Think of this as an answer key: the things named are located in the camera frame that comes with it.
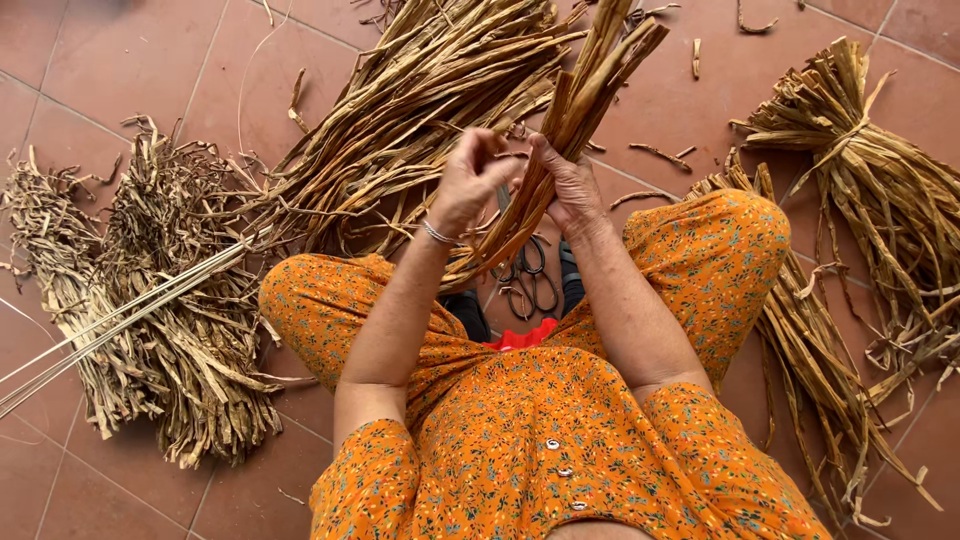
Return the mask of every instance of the woman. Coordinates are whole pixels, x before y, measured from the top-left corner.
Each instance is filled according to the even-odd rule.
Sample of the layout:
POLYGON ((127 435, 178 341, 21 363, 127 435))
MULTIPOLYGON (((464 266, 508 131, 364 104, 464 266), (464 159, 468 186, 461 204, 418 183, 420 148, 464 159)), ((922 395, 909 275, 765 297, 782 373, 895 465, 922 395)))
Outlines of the woman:
POLYGON ((396 268, 300 255, 264 281, 264 314, 336 390, 313 537, 829 538, 713 396, 788 249, 783 213, 718 191, 635 213, 621 241, 588 162, 530 142, 587 292, 539 346, 469 341, 434 301, 449 244, 522 167, 490 131, 463 135, 396 268))

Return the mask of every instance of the woman's left hand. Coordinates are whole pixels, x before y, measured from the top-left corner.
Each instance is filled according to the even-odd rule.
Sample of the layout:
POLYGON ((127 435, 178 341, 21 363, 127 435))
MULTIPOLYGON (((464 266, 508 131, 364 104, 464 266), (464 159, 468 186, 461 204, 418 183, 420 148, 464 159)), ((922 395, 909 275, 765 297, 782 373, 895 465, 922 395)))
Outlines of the woman's left hand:
POLYGON ((524 160, 496 159, 507 140, 492 130, 470 128, 446 161, 437 199, 427 220, 438 233, 457 238, 480 213, 500 185, 520 175, 524 160))

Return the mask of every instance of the hand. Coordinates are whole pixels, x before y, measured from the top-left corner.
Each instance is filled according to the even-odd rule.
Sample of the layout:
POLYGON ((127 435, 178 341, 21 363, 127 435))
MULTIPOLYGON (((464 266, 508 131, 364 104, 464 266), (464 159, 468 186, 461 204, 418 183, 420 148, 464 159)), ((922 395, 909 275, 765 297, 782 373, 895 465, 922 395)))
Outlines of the hand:
POLYGON ((444 236, 460 236, 500 185, 516 178, 523 160, 494 156, 507 148, 507 140, 492 130, 470 128, 446 160, 446 169, 430 206, 430 225, 444 236))
POLYGON ((557 198, 546 208, 546 213, 557 227, 566 236, 572 236, 606 220, 600 188, 593 178, 589 160, 584 156, 580 156, 576 164, 565 160, 543 134, 530 135, 528 141, 533 145, 533 159, 553 175, 557 198))

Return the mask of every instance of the bangle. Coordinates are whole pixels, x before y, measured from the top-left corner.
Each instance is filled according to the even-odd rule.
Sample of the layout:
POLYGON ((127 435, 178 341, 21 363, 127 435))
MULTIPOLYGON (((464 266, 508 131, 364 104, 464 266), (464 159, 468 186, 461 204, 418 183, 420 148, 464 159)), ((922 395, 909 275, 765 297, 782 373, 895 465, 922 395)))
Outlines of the bangle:
POLYGON ((423 220, 423 229, 426 231, 427 234, 429 234, 429 235, 433 236, 434 238, 440 240, 440 241, 443 242, 444 244, 450 244, 450 245, 453 245, 453 246, 457 245, 457 241, 456 241, 455 239, 450 238, 449 236, 444 236, 444 235, 442 235, 442 234, 440 234, 440 233, 437 233, 437 230, 434 229, 433 227, 431 227, 430 224, 427 223, 427 221, 426 221, 425 219, 423 220))

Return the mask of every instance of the orange floral shirt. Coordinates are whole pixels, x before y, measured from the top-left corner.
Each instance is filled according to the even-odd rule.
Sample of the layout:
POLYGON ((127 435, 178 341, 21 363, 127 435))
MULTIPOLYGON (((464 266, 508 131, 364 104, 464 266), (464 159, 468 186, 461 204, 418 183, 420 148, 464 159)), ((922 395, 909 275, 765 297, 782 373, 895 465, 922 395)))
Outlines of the orange floral shirt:
POLYGON ((310 498, 313 538, 543 538, 615 520, 658 539, 825 539, 793 481, 703 388, 643 407, 605 360, 540 347, 491 356, 416 433, 349 435, 310 498))

